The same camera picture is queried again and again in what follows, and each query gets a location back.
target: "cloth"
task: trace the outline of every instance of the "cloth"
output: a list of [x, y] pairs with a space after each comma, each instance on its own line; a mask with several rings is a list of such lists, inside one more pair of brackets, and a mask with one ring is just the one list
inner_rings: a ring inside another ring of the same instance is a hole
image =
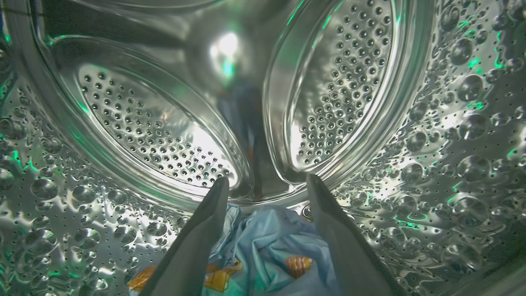
[[229, 206], [202, 295], [341, 295], [327, 243], [296, 212], [269, 206], [240, 221]]

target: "shiny metal surface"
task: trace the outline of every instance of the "shiny metal surface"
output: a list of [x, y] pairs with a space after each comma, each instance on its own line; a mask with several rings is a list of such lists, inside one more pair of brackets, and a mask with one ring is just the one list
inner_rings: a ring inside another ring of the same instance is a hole
[[220, 176], [316, 173], [408, 293], [519, 258], [523, 1], [147, 3], [2, 1], [2, 292], [126, 294]]

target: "orange print on fabric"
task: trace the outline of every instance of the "orange print on fabric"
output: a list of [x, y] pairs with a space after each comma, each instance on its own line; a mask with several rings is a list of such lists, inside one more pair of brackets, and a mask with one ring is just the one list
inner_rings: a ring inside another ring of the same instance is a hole
[[224, 292], [228, 288], [230, 277], [242, 269], [243, 264], [237, 258], [234, 258], [234, 265], [227, 266], [221, 270], [217, 270], [217, 265], [209, 264], [206, 268], [207, 274], [203, 285], [218, 292]]
[[297, 279], [310, 269], [312, 259], [309, 257], [296, 256], [287, 258], [287, 268], [291, 277]]
[[154, 274], [155, 266], [147, 267], [145, 270], [138, 273], [128, 284], [128, 288], [130, 290], [134, 290], [137, 292], [140, 292], [143, 290], [144, 285], [146, 285], [146, 282], [151, 277], [152, 274]]

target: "blue cloth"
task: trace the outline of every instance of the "blue cloth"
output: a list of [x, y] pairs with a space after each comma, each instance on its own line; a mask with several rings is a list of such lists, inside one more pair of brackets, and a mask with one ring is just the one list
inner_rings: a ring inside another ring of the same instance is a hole
[[329, 248], [313, 224], [272, 206], [240, 217], [239, 208], [229, 205], [203, 295], [341, 295]]

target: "light blue fabric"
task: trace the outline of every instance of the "light blue fabric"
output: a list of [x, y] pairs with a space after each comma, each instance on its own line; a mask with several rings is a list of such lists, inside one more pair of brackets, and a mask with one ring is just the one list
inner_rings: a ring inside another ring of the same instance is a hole
[[212, 249], [203, 295], [341, 295], [329, 248], [313, 224], [271, 206], [241, 222], [240, 215], [236, 206], [227, 209], [231, 224]]

